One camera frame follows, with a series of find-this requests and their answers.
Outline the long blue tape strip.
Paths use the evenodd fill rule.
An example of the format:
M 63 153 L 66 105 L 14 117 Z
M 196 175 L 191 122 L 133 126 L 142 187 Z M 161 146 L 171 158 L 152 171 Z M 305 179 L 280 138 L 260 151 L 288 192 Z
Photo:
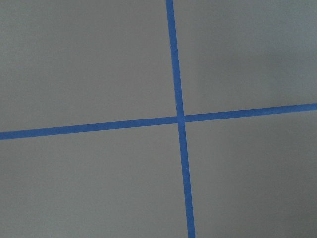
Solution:
M 192 202 L 191 178 L 190 178 L 190 167 L 189 167 L 189 158 L 188 158 L 188 146 L 187 146 L 185 115 L 184 115 L 183 96 L 182 96 L 182 84 L 181 84 L 181 73 L 180 73 L 180 64 L 179 64 L 177 34 L 176 34 L 175 13 L 174 13 L 174 4 L 172 0 L 166 1 L 166 11 L 167 11 L 170 52 L 171 52 L 171 62 L 172 62 L 172 71 L 173 71 L 174 95 L 175 95 L 176 117 L 177 117 L 179 146 L 180 146 L 180 158 L 181 158 L 181 168 L 182 168 L 183 187 L 184 187 L 187 232 L 188 232 L 189 238 L 194 238 L 196 236 L 194 210 L 193 210 L 193 202 Z

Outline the crossing blue tape strip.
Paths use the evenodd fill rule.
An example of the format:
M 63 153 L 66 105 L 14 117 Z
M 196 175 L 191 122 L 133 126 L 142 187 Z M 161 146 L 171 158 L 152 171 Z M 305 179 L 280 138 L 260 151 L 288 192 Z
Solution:
M 286 113 L 295 113 L 295 112 L 304 112 L 304 111 L 315 111 L 316 109 L 317 109 L 316 103 L 300 104 L 300 105 L 290 105 L 290 106 L 279 106 L 279 107 L 268 107 L 268 108 L 258 108 L 258 109 L 246 109 L 246 110 L 185 115 L 184 121 L 197 122 L 197 121 L 208 121 L 208 120 L 219 120 L 219 119 L 244 118 L 244 117 L 286 114 Z M 136 119 L 136 120 L 105 122 L 105 123 L 7 131 L 7 132 L 0 133 L 0 139 L 10 140 L 10 139 L 53 136 L 53 135 L 62 135 L 62 134 L 115 130 L 115 129 L 123 129 L 123 128 L 156 126 L 156 125 L 177 124 L 177 123 L 178 123 L 178 119 L 176 116 L 152 118 L 152 119 Z

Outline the brown paper table cover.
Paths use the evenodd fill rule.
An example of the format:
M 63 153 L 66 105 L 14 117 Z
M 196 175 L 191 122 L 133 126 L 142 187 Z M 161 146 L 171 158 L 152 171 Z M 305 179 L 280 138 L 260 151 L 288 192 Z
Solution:
M 314 0 L 173 0 L 184 115 L 317 104 Z M 0 132 L 176 116 L 166 0 L 3 0 Z M 317 110 L 186 122 L 195 238 L 317 235 Z M 0 140 L 3 238 L 188 238 L 177 124 Z

